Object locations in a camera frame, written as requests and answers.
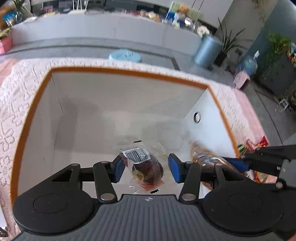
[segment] blue trash can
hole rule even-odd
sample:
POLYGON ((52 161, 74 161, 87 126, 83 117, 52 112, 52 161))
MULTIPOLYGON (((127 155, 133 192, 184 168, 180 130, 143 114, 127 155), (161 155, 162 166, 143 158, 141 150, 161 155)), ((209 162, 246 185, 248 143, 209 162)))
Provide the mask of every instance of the blue trash can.
POLYGON ((202 37, 202 44, 193 57, 194 62, 207 69, 210 67, 218 54, 223 48, 223 43, 220 39, 211 35, 204 35, 202 37))

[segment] pink box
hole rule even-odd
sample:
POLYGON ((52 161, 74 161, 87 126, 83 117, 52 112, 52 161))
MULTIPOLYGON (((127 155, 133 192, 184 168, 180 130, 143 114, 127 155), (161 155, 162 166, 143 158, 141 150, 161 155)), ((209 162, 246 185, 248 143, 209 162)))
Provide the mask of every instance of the pink box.
POLYGON ((11 35, 0 39, 0 54, 4 54, 12 48, 11 35))

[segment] barcode label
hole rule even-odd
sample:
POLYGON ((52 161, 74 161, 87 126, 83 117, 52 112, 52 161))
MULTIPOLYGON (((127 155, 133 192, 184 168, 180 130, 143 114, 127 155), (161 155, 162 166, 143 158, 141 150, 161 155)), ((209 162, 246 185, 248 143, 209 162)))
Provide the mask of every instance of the barcode label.
POLYGON ((122 152, 123 155, 134 163, 141 163, 150 159, 149 152, 144 148, 135 148, 122 152))

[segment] green plant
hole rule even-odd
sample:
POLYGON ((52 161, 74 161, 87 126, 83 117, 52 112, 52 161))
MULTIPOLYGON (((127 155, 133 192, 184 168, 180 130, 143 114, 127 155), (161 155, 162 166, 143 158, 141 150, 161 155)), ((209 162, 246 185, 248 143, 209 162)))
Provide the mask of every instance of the green plant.
POLYGON ((222 52, 227 54, 232 48, 235 47, 239 47, 239 48, 243 48, 243 49, 247 49, 246 47, 242 46, 239 44, 240 41, 253 41, 251 39, 237 39, 237 37, 243 32, 245 31, 245 28, 243 28, 241 31, 239 31, 234 37, 233 39, 231 39, 231 35, 232 35, 232 30, 230 31, 229 35, 227 35, 227 27, 225 25, 225 33, 224 33, 224 29, 222 27, 221 21, 219 20, 219 24, 220 24, 220 29, 222 31, 222 43, 223 48, 222 48, 222 52))
POLYGON ((12 0, 15 4, 16 9, 21 10, 22 4, 25 2, 25 0, 12 0))
POLYGON ((287 54, 290 48, 291 41, 287 36, 282 36, 279 33, 269 33, 267 35, 271 45, 266 52, 263 70, 272 70, 273 64, 283 55, 287 54))

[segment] gray floor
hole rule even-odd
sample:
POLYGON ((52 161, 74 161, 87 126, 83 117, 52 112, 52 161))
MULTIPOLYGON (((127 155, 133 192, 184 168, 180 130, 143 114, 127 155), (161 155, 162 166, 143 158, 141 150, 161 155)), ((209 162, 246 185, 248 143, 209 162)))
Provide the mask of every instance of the gray floor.
MULTIPOLYGON (((217 67, 212 71, 197 66, 191 56, 152 45, 109 39, 53 39, 13 47, 6 58, 88 57, 108 58, 117 48, 139 52, 146 64, 177 69, 233 87, 233 76, 217 67)), ((277 103, 265 90, 254 83, 245 90, 271 145, 296 144, 296 115, 276 111, 277 103)))

